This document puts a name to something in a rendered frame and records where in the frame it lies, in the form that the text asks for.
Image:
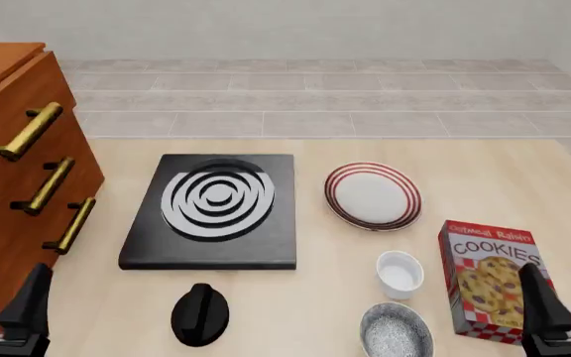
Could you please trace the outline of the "round black stove knob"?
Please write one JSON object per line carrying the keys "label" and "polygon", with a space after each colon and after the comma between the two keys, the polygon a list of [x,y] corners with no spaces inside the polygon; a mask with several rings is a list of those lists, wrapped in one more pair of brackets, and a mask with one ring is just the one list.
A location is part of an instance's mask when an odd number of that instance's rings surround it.
{"label": "round black stove knob", "polygon": [[205,283],[192,286],[171,312],[171,329],[182,344],[204,347],[216,341],[230,320],[227,299]]}

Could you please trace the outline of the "red cookies box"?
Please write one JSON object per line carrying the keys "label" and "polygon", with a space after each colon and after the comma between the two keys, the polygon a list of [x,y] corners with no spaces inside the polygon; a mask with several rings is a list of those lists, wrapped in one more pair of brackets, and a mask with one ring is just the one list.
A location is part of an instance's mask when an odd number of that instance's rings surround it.
{"label": "red cookies box", "polygon": [[455,333],[521,344],[524,309],[518,271],[533,264],[549,278],[532,234],[447,220],[438,242]]}

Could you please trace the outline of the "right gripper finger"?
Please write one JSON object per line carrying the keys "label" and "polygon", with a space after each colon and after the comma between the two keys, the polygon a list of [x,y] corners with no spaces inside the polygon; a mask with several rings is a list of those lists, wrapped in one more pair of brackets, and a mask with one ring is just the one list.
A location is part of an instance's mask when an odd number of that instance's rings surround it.
{"label": "right gripper finger", "polygon": [[523,297],[523,335],[571,332],[571,311],[561,302],[540,270],[525,264],[518,271]]}

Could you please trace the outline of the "flat black stove plate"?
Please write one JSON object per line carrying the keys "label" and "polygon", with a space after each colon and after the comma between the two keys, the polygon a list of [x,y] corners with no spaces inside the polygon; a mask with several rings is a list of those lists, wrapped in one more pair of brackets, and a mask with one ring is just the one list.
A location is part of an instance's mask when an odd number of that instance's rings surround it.
{"label": "flat black stove plate", "polygon": [[164,154],[122,270],[295,270],[294,157]]}

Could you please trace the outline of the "white ramekin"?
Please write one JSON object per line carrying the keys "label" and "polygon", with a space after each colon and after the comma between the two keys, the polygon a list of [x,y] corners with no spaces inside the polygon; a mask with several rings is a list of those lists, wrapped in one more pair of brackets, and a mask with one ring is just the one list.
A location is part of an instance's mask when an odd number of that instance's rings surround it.
{"label": "white ramekin", "polygon": [[410,299],[424,281],[419,261],[402,251],[383,252],[377,259],[376,273],[384,294],[390,299]]}

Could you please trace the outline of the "black patterned bowl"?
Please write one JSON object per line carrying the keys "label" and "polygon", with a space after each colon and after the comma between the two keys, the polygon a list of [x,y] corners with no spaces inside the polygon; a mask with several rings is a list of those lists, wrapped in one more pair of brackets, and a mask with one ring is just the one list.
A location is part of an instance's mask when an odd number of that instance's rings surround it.
{"label": "black patterned bowl", "polygon": [[433,357],[434,341],[423,318],[399,302],[372,305],[360,322],[367,357]]}

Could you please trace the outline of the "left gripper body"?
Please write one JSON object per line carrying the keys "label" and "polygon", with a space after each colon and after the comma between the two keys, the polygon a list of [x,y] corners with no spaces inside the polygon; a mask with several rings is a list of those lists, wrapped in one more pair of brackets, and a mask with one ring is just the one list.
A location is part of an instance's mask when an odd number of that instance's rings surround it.
{"label": "left gripper body", "polygon": [[0,341],[0,357],[45,357],[50,343],[38,334],[23,341]]}

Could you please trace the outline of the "white plate with red rings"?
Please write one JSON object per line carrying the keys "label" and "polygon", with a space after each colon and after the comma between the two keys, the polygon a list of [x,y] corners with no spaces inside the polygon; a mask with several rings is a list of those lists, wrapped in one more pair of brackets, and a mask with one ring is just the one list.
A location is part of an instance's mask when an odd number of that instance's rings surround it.
{"label": "white plate with red rings", "polygon": [[347,163],[325,179],[328,207],[351,225],[368,231],[398,231],[416,222],[423,197],[407,175],[374,162]]}

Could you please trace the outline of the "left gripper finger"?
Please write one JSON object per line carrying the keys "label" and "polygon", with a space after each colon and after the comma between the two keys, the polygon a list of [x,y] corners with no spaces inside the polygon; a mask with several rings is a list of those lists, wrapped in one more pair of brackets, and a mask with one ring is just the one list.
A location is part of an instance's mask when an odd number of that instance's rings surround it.
{"label": "left gripper finger", "polygon": [[0,312],[0,326],[5,337],[48,336],[48,299],[53,270],[37,264],[22,287]]}

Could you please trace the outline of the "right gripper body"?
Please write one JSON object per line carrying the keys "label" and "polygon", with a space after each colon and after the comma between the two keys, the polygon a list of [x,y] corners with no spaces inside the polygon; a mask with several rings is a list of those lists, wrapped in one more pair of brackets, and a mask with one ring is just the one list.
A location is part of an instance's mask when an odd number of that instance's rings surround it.
{"label": "right gripper body", "polygon": [[521,345],[526,357],[571,357],[571,337],[544,339],[540,335],[524,335]]}

